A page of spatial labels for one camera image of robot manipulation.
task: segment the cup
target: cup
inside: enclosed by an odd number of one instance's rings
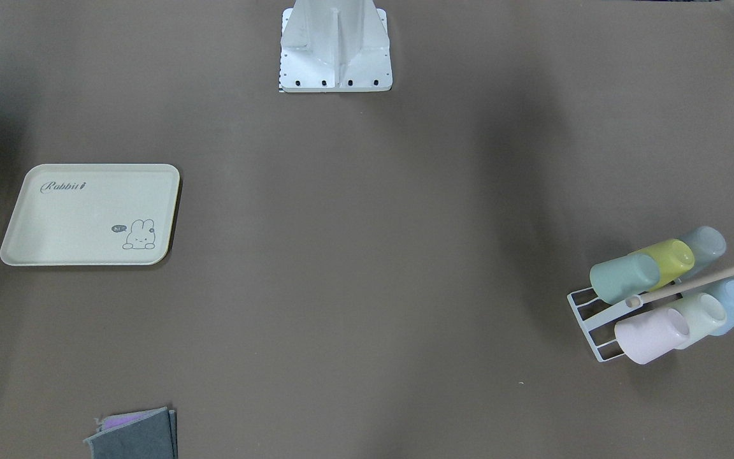
[[[624,354],[640,365],[673,351],[690,337],[684,316],[668,306],[620,320],[614,331]]]
[[[647,255],[652,256],[659,266],[661,278],[656,285],[647,291],[664,287],[682,274],[690,271],[696,263],[693,251],[679,239],[667,239],[667,241],[644,247],[634,253],[647,253]]]
[[[710,333],[714,337],[720,337],[734,327],[734,279],[713,282],[707,286],[705,293],[719,300],[726,311],[726,323]]]
[[[633,253],[591,268],[591,287],[603,302],[612,305],[649,290],[661,274],[652,256]]]
[[[681,280],[690,279],[726,252],[726,241],[722,234],[710,226],[699,226],[687,233],[687,235],[680,236],[678,239],[682,243],[687,244],[687,247],[690,247],[690,250],[693,251],[693,256],[696,258],[696,263],[693,265],[693,268],[682,274],[680,277]]]
[[[679,311],[690,327],[690,337],[676,349],[687,349],[726,323],[726,311],[712,295],[697,293],[668,304]]]

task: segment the light blue cup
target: light blue cup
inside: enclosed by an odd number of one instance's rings
[[[705,290],[716,297],[726,311],[726,323],[710,334],[720,337],[734,327],[734,279],[723,279],[708,285]]]
[[[679,278],[681,280],[690,279],[726,252],[726,241],[723,236],[717,229],[710,226],[699,226],[687,235],[679,236],[676,239],[687,244],[696,258],[696,264],[690,271],[681,275]]]
[[[659,279],[659,265],[646,253],[631,253],[591,268],[591,287],[609,305],[650,290]]]

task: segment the brown table surface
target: brown table surface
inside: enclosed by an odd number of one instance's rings
[[[0,457],[167,405],[180,457],[734,457],[734,330],[597,363],[565,300],[734,262],[734,0],[381,0],[395,86],[277,92],[290,2],[0,1],[0,244],[41,163],[171,163],[152,267],[0,261]]]

